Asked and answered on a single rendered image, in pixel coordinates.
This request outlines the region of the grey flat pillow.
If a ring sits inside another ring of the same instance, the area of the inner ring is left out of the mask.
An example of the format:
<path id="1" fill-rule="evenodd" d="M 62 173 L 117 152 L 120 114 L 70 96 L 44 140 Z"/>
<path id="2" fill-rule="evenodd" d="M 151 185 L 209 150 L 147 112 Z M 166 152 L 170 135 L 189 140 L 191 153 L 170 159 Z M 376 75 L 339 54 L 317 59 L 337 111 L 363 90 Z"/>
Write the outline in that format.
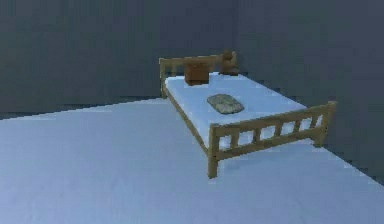
<path id="1" fill-rule="evenodd" d="M 207 103 L 223 115 L 235 114 L 244 110 L 244 106 L 228 94 L 216 94 L 207 98 Z"/>

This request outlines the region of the brown box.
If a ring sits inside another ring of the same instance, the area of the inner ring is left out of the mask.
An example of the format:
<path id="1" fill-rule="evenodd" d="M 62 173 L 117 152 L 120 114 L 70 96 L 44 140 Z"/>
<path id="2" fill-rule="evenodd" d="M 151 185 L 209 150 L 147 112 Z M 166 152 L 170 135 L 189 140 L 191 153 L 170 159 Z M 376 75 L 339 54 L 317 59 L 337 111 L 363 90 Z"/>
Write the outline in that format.
<path id="1" fill-rule="evenodd" d="M 189 63 L 184 67 L 184 79 L 189 86 L 209 83 L 209 66 L 206 63 Z"/>

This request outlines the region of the brown teddy bear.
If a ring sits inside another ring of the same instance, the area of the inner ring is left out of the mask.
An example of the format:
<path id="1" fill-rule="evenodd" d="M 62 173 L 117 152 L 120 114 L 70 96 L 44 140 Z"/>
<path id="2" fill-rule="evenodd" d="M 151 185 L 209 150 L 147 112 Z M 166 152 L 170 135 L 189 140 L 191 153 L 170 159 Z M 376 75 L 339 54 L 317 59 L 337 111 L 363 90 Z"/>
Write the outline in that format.
<path id="1" fill-rule="evenodd" d="M 236 54 L 233 51 L 226 50 L 222 54 L 221 70 L 222 75 L 237 76 L 238 66 L 236 62 Z"/>

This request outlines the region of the wooden bed with white mattress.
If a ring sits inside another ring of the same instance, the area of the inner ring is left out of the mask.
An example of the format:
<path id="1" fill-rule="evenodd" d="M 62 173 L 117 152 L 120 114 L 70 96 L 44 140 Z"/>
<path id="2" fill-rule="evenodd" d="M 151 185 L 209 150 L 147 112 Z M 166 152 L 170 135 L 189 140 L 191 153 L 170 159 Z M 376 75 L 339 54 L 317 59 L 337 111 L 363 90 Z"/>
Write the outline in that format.
<path id="1" fill-rule="evenodd" d="M 159 60 L 161 95 L 169 99 L 207 156 L 208 177 L 215 178 L 218 163 L 255 151 L 311 139 L 313 146 L 324 144 L 337 103 L 305 107 L 244 75 L 222 75 L 222 55 Z M 209 66 L 209 83 L 189 86 L 184 67 L 189 63 Z M 223 115 L 207 98 L 228 94 L 244 110 Z"/>

